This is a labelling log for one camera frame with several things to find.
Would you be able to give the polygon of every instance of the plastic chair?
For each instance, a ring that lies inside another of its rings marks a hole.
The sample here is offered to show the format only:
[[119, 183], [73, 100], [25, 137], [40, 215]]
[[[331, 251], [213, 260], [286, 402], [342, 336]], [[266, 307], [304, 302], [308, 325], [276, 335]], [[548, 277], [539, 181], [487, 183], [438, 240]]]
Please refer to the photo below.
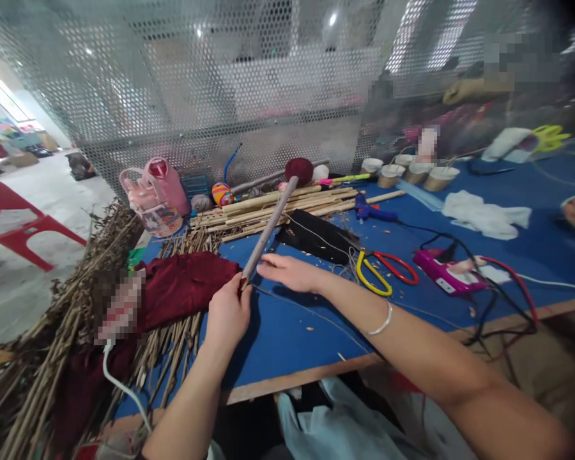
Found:
[[77, 243], [82, 244], [83, 246], [87, 244], [87, 242], [79, 235], [67, 229], [51, 216], [48, 216], [42, 213], [40, 210], [36, 209], [34, 206], [32, 206], [32, 204], [27, 202], [5, 184], [0, 182], [0, 211], [21, 209], [31, 210], [34, 214], [36, 214], [36, 216], [38, 216], [38, 218], [34, 222], [30, 222], [20, 229], [0, 235], [0, 244], [2, 246], [8, 247], [11, 251], [17, 253], [21, 257], [26, 258], [34, 265], [42, 268], [46, 272], [53, 270], [53, 266], [38, 257], [36, 253], [32, 252], [27, 247], [27, 241], [30, 239], [30, 237], [32, 237], [32, 235], [43, 231], [55, 231], [69, 237], [72, 240], [75, 240]]

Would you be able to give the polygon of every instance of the red-handled scissors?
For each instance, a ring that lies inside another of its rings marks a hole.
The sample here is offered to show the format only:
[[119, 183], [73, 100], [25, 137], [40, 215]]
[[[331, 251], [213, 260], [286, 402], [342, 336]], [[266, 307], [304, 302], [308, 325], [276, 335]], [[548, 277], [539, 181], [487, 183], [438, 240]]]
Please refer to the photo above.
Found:
[[[370, 249], [366, 249], [362, 246], [358, 241], [348, 238], [347, 236], [341, 235], [349, 244], [351, 244], [354, 248], [356, 248], [360, 253], [358, 255], [358, 262], [356, 263], [356, 274], [360, 281], [364, 283], [364, 285], [369, 288], [371, 291], [376, 293], [380, 296], [390, 296], [392, 295], [392, 287], [388, 284], [384, 277], [382, 277], [377, 270], [371, 265], [365, 257], [374, 256], [376, 257], [382, 264], [386, 266], [388, 270], [390, 270], [399, 280], [406, 284], [417, 284], [420, 282], [420, 277], [417, 275], [417, 272], [405, 261], [399, 259], [396, 256], [391, 254], [386, 254], [384, 252], [372, 251]], [[407, 278], [401, 272], [399, 272], [389, 261], [389, 259], [393, 260], [394, 262], [402, 265], [402, 267], [409, 272], [411, 278]], [[374, 284], [366, 279], [364, 274], [362, 273], [362, 263], [366, 265], [366, 267], [372, 272], [373, 275], [377, 277], [377, 279], [383, 284], [385, 287], [385, 291], [377, 289]]]

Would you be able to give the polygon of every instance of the dark red cloth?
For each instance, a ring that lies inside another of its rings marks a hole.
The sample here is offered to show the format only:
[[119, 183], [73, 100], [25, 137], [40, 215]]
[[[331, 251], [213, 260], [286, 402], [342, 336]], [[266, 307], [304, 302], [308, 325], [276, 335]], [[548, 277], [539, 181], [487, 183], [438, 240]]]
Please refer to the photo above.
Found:
[[140, 262], [146, 269], [139, 330], [148, 331], [204, 310], [224, 284], [239, 272], [238, 264], [195, 252]]
[[[126, 380], [130, 375], [138, 340], [132, 334], [118, 341], [109, 353], [107, 368], [117, 380]], [[113, 384], [102, 372], [103, 358], [103, 347], [94, 347], [71, 357], [64, 370], [58, 382], [62, 390], [57, 391], [53, 410], [53, 458], [59, 454], [70, 457], [97, 404], [111, 396]]]

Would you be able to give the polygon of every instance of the blue tabletop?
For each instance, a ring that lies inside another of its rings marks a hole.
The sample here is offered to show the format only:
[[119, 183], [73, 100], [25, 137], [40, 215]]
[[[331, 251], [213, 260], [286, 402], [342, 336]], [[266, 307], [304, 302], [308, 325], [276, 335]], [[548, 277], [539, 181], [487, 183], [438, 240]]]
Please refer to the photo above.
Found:
[[[437, 193], [436, 196], [444, 200], [448, 193], [467, 190], [483, 197], [487, 203], [503, 207], [527, 206], [531, 208], [529, 228], [520, 228], [519, 236], [514, 240], [494, 240], [480, 233], [452, 225], [451, 219], [444, 217], [440, 212], [428, 210], [408, 195], [379, 203], [379, 207], [381, 210], [397, 212], [399, 218], [407, 224], [452, 233], [474, 254], [500, 260], [518, 273], [536, 279], [575, 284], [575, 231], [564, 229], [552, 222], [552, 219], [560, 213], [560, 204], [568, 197], [575, 195], [575, 156], [558, 155], [542, 160], [536, 165], [497, 162], [484, 164], [480, 166], [480, 169], [486, 168], [492, 171], [511, 166], [516, 166], [514, 171], [476, 177], [469, 174], [464, 165], [460, 165], [458, 168], [461, 169], [461, 173], [456, 180], [448, 189]], [[541, 169], [551, 174], [554, 179], [546, 176]], [[377, 185], [368, 185], [363, 187], [363, 190], [367, 197], [391, 191], [379, 188]], [[418, 249], [421, 243], [434, 236], [426, 231], [372, 219], [361, 224], [356, 220], [353, 211], [344, 215], [335, 215], [331, 222], [361, 236], [361, 242], [370, 249], [388, 252], [411, 264], [413, 264], [413, 251]], [[258, 237], [259, 235], [255, 234], [241, 240], [224, 243], [220, 246], [220, 255], [239, 263], [241, 267], [245, 266]], [[442, 240], [439, 247], [445, 248], [449, 243], [448, 240]], [[159, 249], [160, 244], [152, 240], [143, 260], [150, 262], [157, 257]], [[274, 239], [269, 242], [267, 250], [297, 257], [327, 270], [332, 269], [330, 263], [314, 256], [307, 256], [299, 250], [277, 243]], [[456, 256], [459, 259], [466, 259], [464, 252], [459, 251]], [[382, 267], [380, 271], [383, 274], [387, 272], [385, 267]], [[472, 303], [461, 298], [447, 296], [423, 272], [419, 271], [419, 274], [420, 282], [416, 286], [408, 286], [396, 277], [387, 278], [394, 289], [391, 298], [442, 317], [460, 327], [475, 324], [476, 319], [470, 315]], [[259, 276], [255, 276], [252, 283], [285, 300], [259, 291], [254, 293], [250, 327], [226, 374], [224, 388], [240, 387], [313, 367], [329, 365], [342, 358], [348, 360], [373, 351], [361, 335], [322, 297], [297, 295], [282, 286], [260, 279]], [[527, 284], [538, 306], [575, 299], [575, 290], [572, 289], [530, 282]], [[523, 295], [514, 282], [503, 286], [520, 307], [524, 310], [528, 309]], [[490, 292], [487, 291], [475, 294], [473, 296], [477, 304], [475, 310], [480, 312], [490, 296]], [[433, 316], [414, 310], [411, 312], [444, 331], [455, 329]], [[493, 320], [513, 312], [509, 305], [499, 300], [488, 319]], [[201, 342], [204, 341], [205, 333], [206, 316], [201, 327]], [[151, 378], [154, 387], [166, 360], [167, 356], [153, 371]], [[176, 375], [181, 375], [181, 369], [178, 369]], [[166, 382], [153, 402], [154, 408], [160, 404], [165, 384]], [[143, 404], [147, 402], [148, 397], [149, 395], [141, 395]], [[116, 418], [135, 413], [137, 413], [135, 404], [126, 398], [118, 408]]]

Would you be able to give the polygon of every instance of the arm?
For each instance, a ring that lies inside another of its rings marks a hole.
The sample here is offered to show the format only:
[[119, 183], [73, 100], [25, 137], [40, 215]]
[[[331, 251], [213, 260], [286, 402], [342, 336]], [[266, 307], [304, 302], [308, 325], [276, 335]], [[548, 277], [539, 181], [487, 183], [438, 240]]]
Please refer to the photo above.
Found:
[[145, 444], [142, 454], [146, 459], [206, 458], [221, 382], [249, 325], [251, 286], [239, 300], [240, 281], [239, 273], [213, 296], [204, 343], [185, 382]]
[[258, 273], [299, 292], [327, 298], [405, 377], [452, 419], [482, 459], [565, 459], [574, 440], [538, 404], [507, 383], [463, 345], [385, 299], [305, 262], [265, 254]]

